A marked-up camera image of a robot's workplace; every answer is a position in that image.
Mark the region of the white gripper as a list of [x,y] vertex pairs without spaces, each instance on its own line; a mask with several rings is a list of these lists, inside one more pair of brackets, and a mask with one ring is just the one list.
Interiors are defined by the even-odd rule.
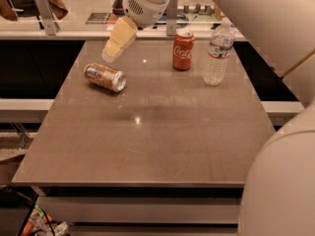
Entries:
[[163,14],[168,0],[123,0],[126,16],[119,18],[101,53],[107,63],[114,62],[135,39],[137,26],[153,25]]

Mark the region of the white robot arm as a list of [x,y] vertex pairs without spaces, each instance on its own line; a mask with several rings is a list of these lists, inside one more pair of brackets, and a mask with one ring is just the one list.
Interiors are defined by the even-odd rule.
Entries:
[[263,145],[239,236],[315,236],[315,0],[213,0],[303,105]]

